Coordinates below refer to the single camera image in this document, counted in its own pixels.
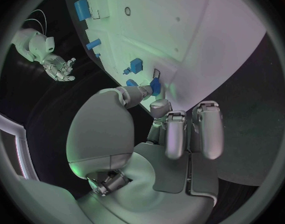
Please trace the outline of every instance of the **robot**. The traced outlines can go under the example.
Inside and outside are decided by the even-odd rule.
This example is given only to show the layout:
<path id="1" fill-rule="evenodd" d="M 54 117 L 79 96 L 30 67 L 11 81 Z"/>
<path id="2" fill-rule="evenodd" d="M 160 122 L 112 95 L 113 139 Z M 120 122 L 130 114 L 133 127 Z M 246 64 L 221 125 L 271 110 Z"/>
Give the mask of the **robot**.
<path id="1" fill-rule="evenodd" d="M 213 160 L 224 145 L 219 105 L 201 102 L 189 113 L 156 100 L 147 141 L 134 147 L 127 109 L 152 92 L 150 86 L 101 90 L 74 117 L 67 159 L 92 188 L 78 204 L 93 223 L 200 224 L 217 202 Z"/>
<path id="2" fill-rule="evenodd" d="M 73 81 L 74 76 L 69 76 L 75 58 L 65 61 L 60 56 L 53 54 L 54 37 L 47 37 L 32 29 L 20 29 L 14 36 L 12 44 L 17 51 L 27 60 L 38 61 L 43 65 L 46 73 L 55 81 Z"/>

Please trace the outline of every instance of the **white robotic arm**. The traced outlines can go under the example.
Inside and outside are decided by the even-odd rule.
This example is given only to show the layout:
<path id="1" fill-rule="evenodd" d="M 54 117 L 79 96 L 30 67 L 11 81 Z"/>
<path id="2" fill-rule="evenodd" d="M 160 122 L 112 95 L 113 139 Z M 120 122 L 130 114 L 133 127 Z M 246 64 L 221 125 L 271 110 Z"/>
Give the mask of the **white robotic arm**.
<path id="1" fill-rule="evenodd" d="M 21 29 L 15 34 L 12 44 L 27 60 L 37 61 L 43 65 L 47 74 L 55 81 L 75 79 L 74 76 L 69 76 L 75 58 L 66 62 L 60 56 L 53 54 L 55 48 L 53 37 L 47 37 L 32 28 Z"/>

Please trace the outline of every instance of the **cable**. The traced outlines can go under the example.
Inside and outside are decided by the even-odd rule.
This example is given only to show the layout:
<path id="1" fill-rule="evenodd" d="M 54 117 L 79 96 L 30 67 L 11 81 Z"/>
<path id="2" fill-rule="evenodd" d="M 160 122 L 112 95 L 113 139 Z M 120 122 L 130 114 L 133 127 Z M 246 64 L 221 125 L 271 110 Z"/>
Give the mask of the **cable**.
<path id="1" fill-rule="evenodd" d="M 25 21 L 37 21 L 37 22 L 40 24 L 41 28 L 42 28 L 42 33 L 44 34 L 43 26 L 42 26 L 42 24 L 41 24 L 37 19 L 30 18 L 30 19 L 26 19 Z"/>
<path id="2" fill-rule="evenodd" d="M 41 9 L 36 9 L 36 10 L 32 11 L 30 14 L 34 13 L 35 11 L 40 11 L 44 15 L 44 18 L 45 18 L 45 35 L 46 35 L 47 34 L 47 19 L 46 19 L 45 13 Z"/>

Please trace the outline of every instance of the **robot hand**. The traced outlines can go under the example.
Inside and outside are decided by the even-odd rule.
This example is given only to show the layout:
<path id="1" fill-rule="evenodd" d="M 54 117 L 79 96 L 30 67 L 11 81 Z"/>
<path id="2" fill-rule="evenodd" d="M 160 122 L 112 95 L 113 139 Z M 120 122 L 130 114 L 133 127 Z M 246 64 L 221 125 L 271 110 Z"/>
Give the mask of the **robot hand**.
<path id="1" fill-rule="evenodd" d="M 21 29 L 14 36 L 12 43 L 27 60 L 37 61 L 43 65 L 46 73 L 55 81 L 75 79 L 74 76 L 68 76 L 75 58 L 66 62 L 60 56 L 53 54 L 55 48 L 53 37 L 47 37 L 32 28 Z"/>

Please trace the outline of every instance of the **hole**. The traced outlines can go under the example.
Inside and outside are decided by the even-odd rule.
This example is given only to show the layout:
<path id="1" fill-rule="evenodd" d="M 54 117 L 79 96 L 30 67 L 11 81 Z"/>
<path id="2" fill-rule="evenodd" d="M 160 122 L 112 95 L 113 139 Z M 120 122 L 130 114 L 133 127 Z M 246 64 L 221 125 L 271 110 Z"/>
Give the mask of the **hole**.
<path id="1" fill-rule="evenodd" d="M 125 8 L 125 14 L 126 14 L 127 16 L 130 16 L 130 15 L 131 15 L 131 10 L 130 10 L 130 8 L 129 8 L 128 6 Z"/>

